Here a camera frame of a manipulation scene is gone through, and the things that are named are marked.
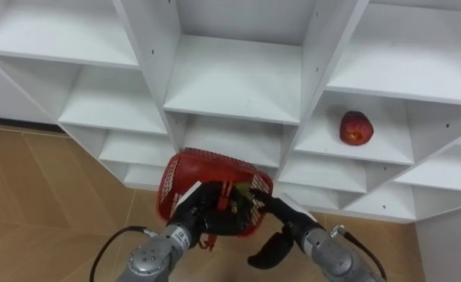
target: apple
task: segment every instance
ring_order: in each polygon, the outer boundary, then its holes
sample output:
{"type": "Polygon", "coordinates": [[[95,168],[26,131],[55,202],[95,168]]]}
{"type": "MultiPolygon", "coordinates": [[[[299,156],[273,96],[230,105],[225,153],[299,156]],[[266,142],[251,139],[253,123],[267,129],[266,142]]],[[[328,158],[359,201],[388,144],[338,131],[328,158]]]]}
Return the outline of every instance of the apple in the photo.
{"type": "Polygon", "coordinates": [[[348,111],[340,122],[340,139],[348,145],[360,146],[373,136],[370,120],[359,111],[348,111]]]}

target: red plastic basket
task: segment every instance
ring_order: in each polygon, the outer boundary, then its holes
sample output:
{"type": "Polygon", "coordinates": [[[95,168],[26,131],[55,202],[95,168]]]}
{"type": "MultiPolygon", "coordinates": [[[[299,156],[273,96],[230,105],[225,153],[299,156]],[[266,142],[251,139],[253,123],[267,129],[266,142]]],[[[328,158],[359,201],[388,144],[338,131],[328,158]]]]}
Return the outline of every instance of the red plastic basket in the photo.
{"type": "MultiPolygon", "coordinates": [[[[251,183],[250,188],[260,189],[268,194],[272,194],[274,188],[272,179],[266,173],[258,171],[253,164],[205,150],[185,148],[171,158],[159,185],[157,209],[163,220],[168,221],[171,218],[178,200],[197,181],[223,182],[224,189],[218,204],[220,210],[227,207],[228,195],[234,183],[251,183]]],[[[258,212],[258,208],[262,205],[253,200],[252,225],[239,234],[240,237],[253,234],[260,225],[263,215],[258,212]]],[[[209,235],[205,244],[200,243],[200,246],[211,251],[215,241],[216,236],[209,235]]]]}

